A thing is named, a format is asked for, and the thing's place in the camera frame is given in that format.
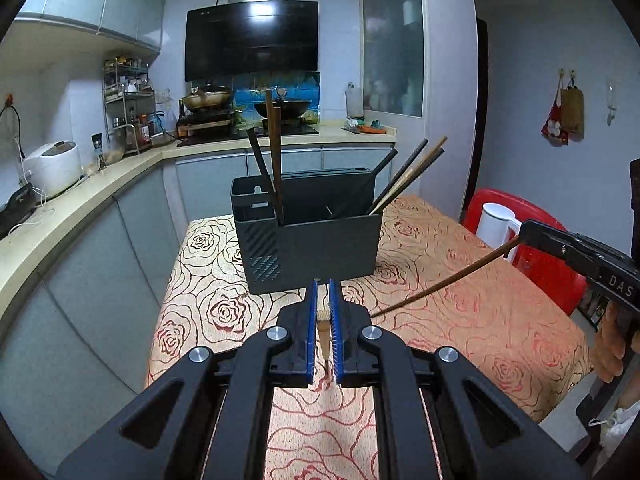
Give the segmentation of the person's right hand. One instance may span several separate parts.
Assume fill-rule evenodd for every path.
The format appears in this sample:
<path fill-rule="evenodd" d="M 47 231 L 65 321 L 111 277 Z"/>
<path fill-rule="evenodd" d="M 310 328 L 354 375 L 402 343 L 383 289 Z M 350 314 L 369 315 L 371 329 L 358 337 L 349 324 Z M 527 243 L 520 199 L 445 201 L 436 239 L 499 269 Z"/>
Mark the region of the person's right hand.
<path fill-rule="evenodd" d="M 624 371 L 623 358 L 626 353 L 625 337 L 617 323 L 618 307 L 613 301 L 608 303 L 605 314 L 594 336 L 590 358 L 597 376 L 609 384 Z"/>

